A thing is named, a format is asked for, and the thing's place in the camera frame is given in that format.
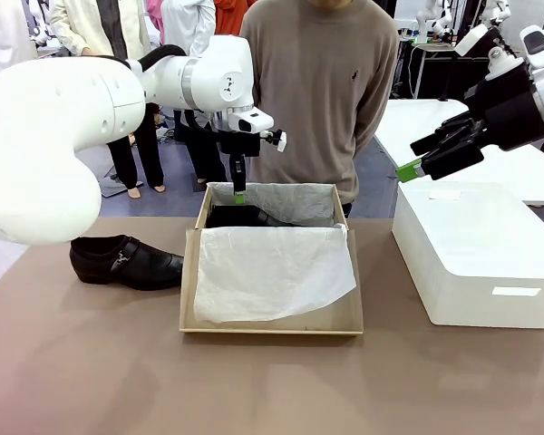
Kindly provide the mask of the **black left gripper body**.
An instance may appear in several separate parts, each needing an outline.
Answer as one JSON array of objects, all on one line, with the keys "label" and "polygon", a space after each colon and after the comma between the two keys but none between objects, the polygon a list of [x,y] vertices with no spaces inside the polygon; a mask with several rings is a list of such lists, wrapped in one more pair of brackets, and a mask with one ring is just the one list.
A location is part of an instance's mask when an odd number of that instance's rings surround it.
[{"label": "black left gripper body", "polygon": [[221,131],[219,133],[219,146],[221,152],[224,154],[258,157],[260,153],[260,137],[258,134]]}]

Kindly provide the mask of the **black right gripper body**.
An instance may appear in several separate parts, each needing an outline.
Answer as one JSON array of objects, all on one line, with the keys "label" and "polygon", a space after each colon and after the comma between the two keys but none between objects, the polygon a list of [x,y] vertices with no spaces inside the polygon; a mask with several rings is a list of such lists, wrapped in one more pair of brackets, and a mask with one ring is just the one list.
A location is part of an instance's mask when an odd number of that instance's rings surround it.
[{"label": "black right gripper body", "polygon": [[492,80],[482,80],[465,94],[471,118],[478,124],[474,144],[508,151],[544,139],[544,120],[534,100],[527,64]]}]

